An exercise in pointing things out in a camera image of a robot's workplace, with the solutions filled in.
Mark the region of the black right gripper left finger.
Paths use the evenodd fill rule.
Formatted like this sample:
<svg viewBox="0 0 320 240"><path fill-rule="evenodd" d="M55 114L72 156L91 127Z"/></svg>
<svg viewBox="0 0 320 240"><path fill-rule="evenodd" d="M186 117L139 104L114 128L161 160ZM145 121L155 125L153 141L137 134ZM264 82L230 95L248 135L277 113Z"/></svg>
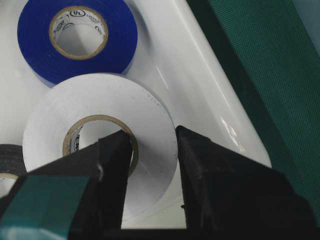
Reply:
<svg viewBox="0 0 320 240"><path fill-rule="evenodd" d="M3 240L98 240L120 229L132 157L119 130L20 176L0 200Z"/></svg>

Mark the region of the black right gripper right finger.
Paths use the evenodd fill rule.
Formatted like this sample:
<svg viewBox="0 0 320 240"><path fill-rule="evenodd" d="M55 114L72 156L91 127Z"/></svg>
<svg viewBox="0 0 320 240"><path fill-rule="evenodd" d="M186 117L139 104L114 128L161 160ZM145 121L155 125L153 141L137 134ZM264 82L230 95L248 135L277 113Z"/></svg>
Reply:
<svg viewBox="0 0 320 240"><path fill-rule="evenodd" d="M180 240L317 240L287 177L182 125L175 130L186 229Z"/></svg>

